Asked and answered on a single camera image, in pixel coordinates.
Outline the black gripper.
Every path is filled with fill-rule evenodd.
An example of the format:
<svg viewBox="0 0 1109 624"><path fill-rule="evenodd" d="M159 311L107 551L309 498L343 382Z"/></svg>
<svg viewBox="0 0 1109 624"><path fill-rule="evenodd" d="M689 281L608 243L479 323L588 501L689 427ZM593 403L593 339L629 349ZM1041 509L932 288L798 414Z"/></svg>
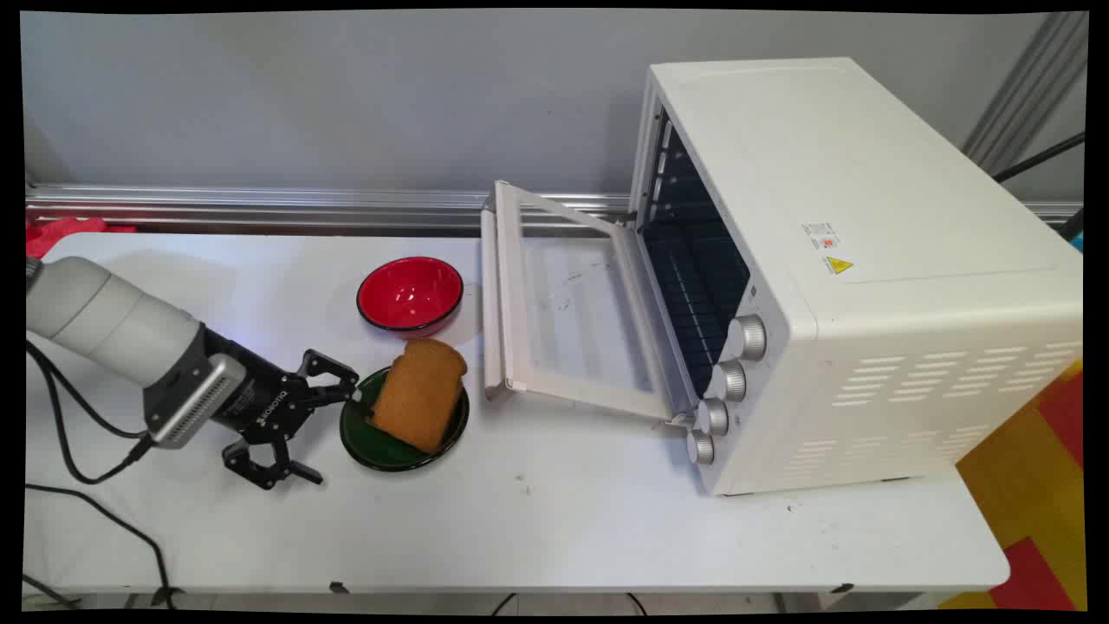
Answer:
<svg viewBox="0 0 1109 624"><path fill-rule="evenodd" d="M282 370L257 352L207 328L204 331L204 351L207 355L225 354L244 367L245 379L211 416L211 421L237 432L250 429L251 426L264 426L269 415L277 412L278 407L284 406L289 398L297 398L297 407L305 411L343 403L350 399L358 383L358 375L352 367L317 350L306 350L302 356L301 368L294 374ZM250 444L246 439L225 447L224 466L266 491L289 477L305 479L316 485L324 483L319 471L289 457L288 438L285 434L278 434L275 441L263 444L268 444L273 451L274 461L269 466L260 466L254 461L250 456L254 444Z"/></svg>

